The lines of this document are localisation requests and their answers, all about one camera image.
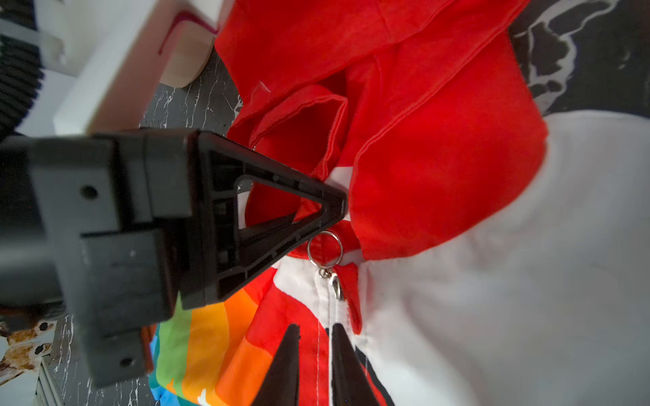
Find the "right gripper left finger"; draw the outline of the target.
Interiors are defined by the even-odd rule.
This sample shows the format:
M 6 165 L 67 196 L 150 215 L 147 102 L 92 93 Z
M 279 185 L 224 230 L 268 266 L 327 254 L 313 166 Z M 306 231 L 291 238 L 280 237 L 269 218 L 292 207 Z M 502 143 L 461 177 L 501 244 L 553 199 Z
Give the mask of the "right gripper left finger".
M 300 327 L 289 325 L 252 406 L 299 404 L 300 339 Z

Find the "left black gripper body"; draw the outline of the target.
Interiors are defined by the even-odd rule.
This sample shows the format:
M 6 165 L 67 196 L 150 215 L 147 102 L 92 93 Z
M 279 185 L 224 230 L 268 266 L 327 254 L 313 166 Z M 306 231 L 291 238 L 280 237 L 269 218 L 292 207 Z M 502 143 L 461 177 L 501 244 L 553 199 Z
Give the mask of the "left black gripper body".
M 1 143 L 1 325 L 71 315 L 93 383 L 152 370 L 196 211 L 194 130 Z

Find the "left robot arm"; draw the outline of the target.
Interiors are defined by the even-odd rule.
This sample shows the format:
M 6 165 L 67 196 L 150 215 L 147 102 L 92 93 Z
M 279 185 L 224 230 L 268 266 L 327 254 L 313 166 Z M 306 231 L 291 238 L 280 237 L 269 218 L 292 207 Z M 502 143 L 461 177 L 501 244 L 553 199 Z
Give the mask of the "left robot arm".
M 149 328 L 222 302 L 345 216 L 345 193 L 221 135 L 142 129 L 184 24 L 224 1 L 1 4 L 1 324 L 74 316 L 98 387 Z

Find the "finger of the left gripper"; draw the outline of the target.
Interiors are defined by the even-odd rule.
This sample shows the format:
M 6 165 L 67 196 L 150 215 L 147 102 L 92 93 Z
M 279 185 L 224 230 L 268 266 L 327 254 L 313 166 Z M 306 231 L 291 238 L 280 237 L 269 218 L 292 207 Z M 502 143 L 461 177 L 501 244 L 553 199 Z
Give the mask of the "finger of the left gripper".
M 221 303 L 345 216 L 345 193 L 220 135 L 190 138 L 184 309 Z

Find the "rainbow hooded kids jacket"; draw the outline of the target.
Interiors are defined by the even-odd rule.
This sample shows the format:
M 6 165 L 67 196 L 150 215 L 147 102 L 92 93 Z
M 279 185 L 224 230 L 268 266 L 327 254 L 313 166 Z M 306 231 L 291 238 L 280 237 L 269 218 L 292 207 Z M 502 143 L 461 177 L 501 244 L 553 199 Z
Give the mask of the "rainbow hooded kids jacket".
M 350 198 L 345 218 L 152 343 L 161 405 L 249 405 L 290 325 L 299 402 L 333 403 L 348 334 L 382 405 L 649 402 L 649 80 L 549 113 L 519 63 L 649 4 L 238 1 L 215 49 L 228 137 Z

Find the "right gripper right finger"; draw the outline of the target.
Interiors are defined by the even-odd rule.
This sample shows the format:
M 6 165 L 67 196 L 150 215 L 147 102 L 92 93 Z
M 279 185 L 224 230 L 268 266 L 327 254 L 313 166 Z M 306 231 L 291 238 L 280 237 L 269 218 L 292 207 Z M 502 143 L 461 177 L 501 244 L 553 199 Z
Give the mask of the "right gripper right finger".
M 333 325 L 331 338 L 333 405 L 379 406 L 342 324 Z

